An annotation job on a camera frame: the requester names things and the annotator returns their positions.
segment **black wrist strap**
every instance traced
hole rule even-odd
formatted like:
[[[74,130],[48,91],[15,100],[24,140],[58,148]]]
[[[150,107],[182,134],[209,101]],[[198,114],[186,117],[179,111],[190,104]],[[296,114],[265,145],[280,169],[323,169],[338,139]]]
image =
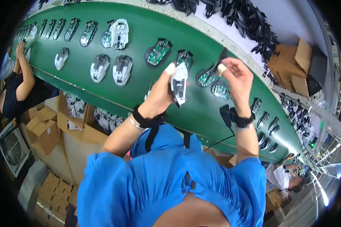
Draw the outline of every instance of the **black wrist strap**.
[[[246,128],[254,119],[255,115],[252,114],[250,118],[241,118],[237,115],[236,109],[229,108],[229,105],[220,107],[220,114],[228,128],[231,128],[231,122],[234,122],[239,128]]]
[[[235,107],[230,108],[231,121],[239,128],[246,128],[254,120],[253,113],[250,118],[242,118],[237,115]]]
[[[161,125],[167,118],[167,115],[165,112],[155,116],[155,118],[150,119],[150,118],[144,118],[143,116],[140,115],[138,112],[139,105],[136,105],[134,107],[133,111],[133,116],[137,122],[139,122],[139,126],[143,129],[146,128],[151,128],[155,125]]]

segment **worker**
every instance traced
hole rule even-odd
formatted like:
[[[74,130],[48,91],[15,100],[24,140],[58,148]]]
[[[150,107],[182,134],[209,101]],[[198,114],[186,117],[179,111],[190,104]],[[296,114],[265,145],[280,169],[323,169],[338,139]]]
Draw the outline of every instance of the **worker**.
[[[262,162],[267,173],[267,180],[275,185],[279,190],[287,189],[299,193],[303,190],[306,182],[301,176],[291,176],[290,171],[299,168],[298,165],[292,163],[284,165],[287,160],[291,160],[294,154],[291,153],[287,157],[280,160],[277,164]]]
[[[24,48],[24,42],[18,43],[13,71],[3,91],[0,89],[0,112],[5,118],[16,118],[17,121],[22,113],[57,94],[57,89],[33,75]]]
[[[249,107],[253,74],[235,58],[218,67],[238,116],[237,164],[227,169],[203,152],[195,134],[182,138],[169,124],[159,125],[156,135],[145,129],[172,103],[168,87],[174,69],[172,63],[163,71],[102,152],[88,157],[77,195],[81,227],[262,226],[267,179]],[[250,123],[239,128],[246,120]],[[129,150],[132,160],[125,162]]]
[[[1,70],[0,70],[0,81],[6,79],[14,70],[15,61],[9,57],[11,52],[11,48],[8,48],[8,51],[5,53],[4,60],[2,61]]]

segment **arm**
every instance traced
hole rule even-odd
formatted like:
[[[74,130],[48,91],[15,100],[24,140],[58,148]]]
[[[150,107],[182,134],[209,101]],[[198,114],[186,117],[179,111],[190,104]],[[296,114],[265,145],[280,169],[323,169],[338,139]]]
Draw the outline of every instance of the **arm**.
[[[294,156],[294,154],[289,154],[287,157],[283,158],[283,159],[280,160],[277,164],[275,164],[275,168],[278,168],[279,166],[283,166],[284,163],[285,163],[287,160],[292,159],[293,156]]]
[[[13,72],[15,72],[17,75],[20,72],[20,62],[19,62],[18,57],[16,58],[15,65],[14,65],[14,68],[13,68]]]
[[[152,87],[149,96],[138,108],[138,112],[143,118],[153,119],[155,116],[163,113],[173,102],[171,95],[168,93],[168,86],[174,69],[175,65],[171,63],[163,71],[158,81]],[[133,115],[130,115],[130,118],[139,125]],[[137,129],[128,117],[110,134],[101,151],[111,152],[119,157],[124,157],[141,134],[142,131]]]
[[[24,56],[24,48],[25,43],[19,43],[16,47],[16,57],[23,71],[23,82],[16,88],[16,99],[18,101],[25,100],[35,84],[32,68]]]
[[[253,83],[253,74],[245,64],[235,58],[226,58],[218,66],[219,74],[227,80],[230,95],[235,104],[237,115],[243,118],[251,117],[249,97]],[[246,130],[236,129],[237,159],[236,163],[249,157],[259,157],[259,145],[254,124]]]

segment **hair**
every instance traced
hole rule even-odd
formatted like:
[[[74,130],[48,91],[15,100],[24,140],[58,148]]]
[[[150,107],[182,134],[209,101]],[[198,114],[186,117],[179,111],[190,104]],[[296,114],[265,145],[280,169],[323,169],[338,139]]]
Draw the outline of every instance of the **hair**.
[[[302,179],[300,184],[294,186],[293,188],[289,188],[288,191],[293,191],[294,193],[300,193],[304,189],[304,187],[306,186],[306,181],[303,177],[300,176],[300,178]]]

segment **black shirt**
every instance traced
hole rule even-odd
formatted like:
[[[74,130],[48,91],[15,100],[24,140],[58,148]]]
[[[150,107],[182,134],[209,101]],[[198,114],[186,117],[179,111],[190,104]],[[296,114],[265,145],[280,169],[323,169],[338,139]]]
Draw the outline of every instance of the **black shirt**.
[[[2,114],[7,119],[17,118],[30,108],[44,102],[46,99],[50,98],[53,93],[53,87],[38,77],[34,76],[35,84],[28,94],[27,98],[23,101],[18,101],[16,99],[16,89],[23,82],[23,74],[17,75],[13,72],[10,79],[5,84],[4,89],[6,89],[5,100],[2,107]]]

